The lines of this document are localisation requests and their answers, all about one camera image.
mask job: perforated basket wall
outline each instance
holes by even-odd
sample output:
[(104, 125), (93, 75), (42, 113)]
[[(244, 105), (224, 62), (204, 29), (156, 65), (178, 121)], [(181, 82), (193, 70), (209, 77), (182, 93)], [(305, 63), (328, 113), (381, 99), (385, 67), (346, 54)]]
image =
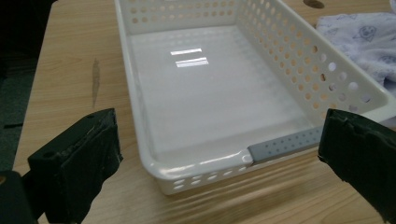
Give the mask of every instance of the perforated basket wall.
[[(377, 121), (394, 114), (391, 96), (281, 1), (117, 0), (116, 3), (119, 20), (125, 24), (126, 34), (121, 35), (237, 26), (317, 126), (323, 123), (328, 108), (363, 114)], [(181, 179), (157, 179), (163, 192), (171, 194), (262, 166), (240, 165)]]

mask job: wood grain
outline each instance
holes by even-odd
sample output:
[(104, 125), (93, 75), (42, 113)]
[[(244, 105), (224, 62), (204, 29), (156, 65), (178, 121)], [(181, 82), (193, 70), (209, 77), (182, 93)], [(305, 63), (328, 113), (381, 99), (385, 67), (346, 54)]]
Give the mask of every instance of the wood grain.
[[(303, 0), (285, 2), (311, 24), (322, 15), (389, 11), (387, 0), (323, 0), (323, 9), (307, 7)], [(93, 68), (100, 78), (94, 107)], [(382, 223), (374, 208), (318, 161), (315, 152), (217, 184), (162, 195), (138, 157), (113, 1), (57, 1), (14, 169), (25, 174), (29, 155), (81, 117), (108, 107), (116, 108), (125, 159), (103, 185), (84, 223)]]

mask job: basket bottom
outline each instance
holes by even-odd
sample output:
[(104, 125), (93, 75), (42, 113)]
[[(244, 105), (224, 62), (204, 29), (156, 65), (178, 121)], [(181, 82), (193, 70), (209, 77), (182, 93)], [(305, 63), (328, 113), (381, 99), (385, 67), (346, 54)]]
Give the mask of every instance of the basket bottom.
[(314, 127), (237, 26), (129, 40), (151, 150), (159, 161), (178, 165), (223, 158)]

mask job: basket hole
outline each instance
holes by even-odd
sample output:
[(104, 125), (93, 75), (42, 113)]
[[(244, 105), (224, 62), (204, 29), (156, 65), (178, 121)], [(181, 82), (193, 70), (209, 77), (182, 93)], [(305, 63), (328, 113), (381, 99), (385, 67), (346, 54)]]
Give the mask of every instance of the basket hole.
[(342, 72), (340, 75), (338, 75), (338, 80), (340, 81), (345, 81), (347, 79), (347, 73)]
[(327, 80), (327, 78), (326, 78), (326, 75), (324, 75), (324, 74), (320, 74), (320, 81), (326, 81)]
[(192, 181), (192, 182), (191, 182), (192, 185), (197, 185), (197, 184), (199, 184), (199, 183), (201, 183), (201, 180), (195, 180), (195, 181)]
[(301, 31), (297, 31), (296, 37), (299, 39), (303, 36), (303, 33)]
[(180, 184), (182, 184), (182, 183), (184, 183), (184, 179), (175, 181), (175, 182), (174, 182), (174, 185), (180, 185)]
[(317, 73), (319, 70), (319, 67), (317, 65), (312, 66), (312, 72)]
[(348, 107), (348, 109), (349, 109), (349, 111), (352, 112), (352, 113), (358, 112), (358, 107), (355, 106), (355, 105), (350, 105), (350, 106)]
[(218, 176), (217, 175), (212, 175), (210, 177), (207, 178), (207, 180), (214, 180), (216, 179)]
[(297, 56), (301, 57), (303, 55), (303, 51), (301, 49), (297, 50)]
[(318, 83), (312, 84), (312, 90), (313, 91), (318, 91), (319, 90), (319, 84)]
[(318, 53), (318, 46), (316, 46), (316, 45), (313, 46), (311, 51), (312, 51), (312, 53), (314, 53), (314, 54)]
[(305, 94), (305, 100), (310, 100), (312, 98), (312, 94), (311, 93), (306, 93)]
[(299, 67), (298, 69), (297, 69), (297, 73), (298, 74), (302, 74), (304, 72), (304, 69), (302, 68), (302, 67)]
[(310, 82), (310, 81), (311, 81), (311, 76), (306, 75), (306, 76), (304, 77), (304, 80), (305, 80), (305, 82)]
[(356, 91), (356, 90), (359, 88), (359, 84), (356, 83), (356, 82), (351, 82), (351, 83), (349, 83), (349, 85), (347, 86), (347, 88), (348, 88), (350, 91)]
[(296, 48), (296, 43), (295, 42), (291, 42), (290, 43), (290, 49), (295, 49)]
[(331, 104), (329, 105), (329, 108), (331, 108), (331, 109), (336, 109), (336, 108), (337, 108), (337, 104), (331, 103)]
[(296, 30), (296, 26), (292, 24), (289, 28), (289, 30), (293, 33)]
[(304, 40), (304, 45), (309, 45), (310, 43), (311, 43), (311, 39), (306, 38), (306, 39)]
[(329, 85), (329, 91), (336, 91), (337, 90), (337, 85), (335, 83), (331, 83)]
[(226, 175), (230, 175), (232, 172), (233, 172), (233, 171), (227, 171), (227, 172), (226, 172), (226, 173), (224, 173), (223, 175), (224, 175), (224, 176), (226, 176)]
[(327, 113), (326, 113), (325, 111), (322, 111), (322, 112), (320, 113), (320, 118), (321, 118), (321, 119), (326, 119), (326, 115), (327, 115)]
[(364, 103), (369, 103), (369, 102), (372, 100), (372, 96), (371, 96), (369, 93), (364, 93), (364, 94), (361, 96), (361, 100), (362, 100)]
[(312, 8), (324, 8), (324, 4), (319, 0), (304, 0), (304, 4)]
[(329, 71), (333, 72), (337, 68), (336, 63), (329, 63)]
[(321, 100), (321, 101), (326, 101), (327, 99), (328, 99), (327, 94), (324, 94), (324, 93), (323, 93), (323, 94), (320, 95), (320, 100)]
[(184, 188), (184, 185), (179, 185), (179, 186), (174, 187), (174, 189), (183, 189), (183, 188)]
[(319, 103), (318, 103), (318, 102), (314, 102), (314, 103), (312, 104), (312, 107), (313, 107), (314, 109), (319, 109)]
[(346, 94), (345, 94), (345, 93), (341, 93), (341, 94), (338, 96), (338, 100), (339, 100), (340, 102), (346, 101), (346, 100), (347, 100)]
[(277, 19), (277, 20), (282, 19), (282, 14), (281, 14), (280, 12), (278, 12), (278, 13), (276, 14), (276, 19)]
[(325, 53), (322, 53), (322, 54), (320, 54), (319, 58), (320, 58), (320, 61), (324, 63), (327, 60), (327, 55)]

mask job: gray floor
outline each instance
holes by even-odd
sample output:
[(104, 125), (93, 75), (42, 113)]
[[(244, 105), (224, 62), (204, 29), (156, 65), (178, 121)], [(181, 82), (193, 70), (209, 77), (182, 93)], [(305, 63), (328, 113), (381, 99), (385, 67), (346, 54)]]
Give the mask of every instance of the gray floor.
[(0, 171), (11, 170), (14, 163), (36, 60), (17, 57), (6, 66), (6, 73), (0, 76)]

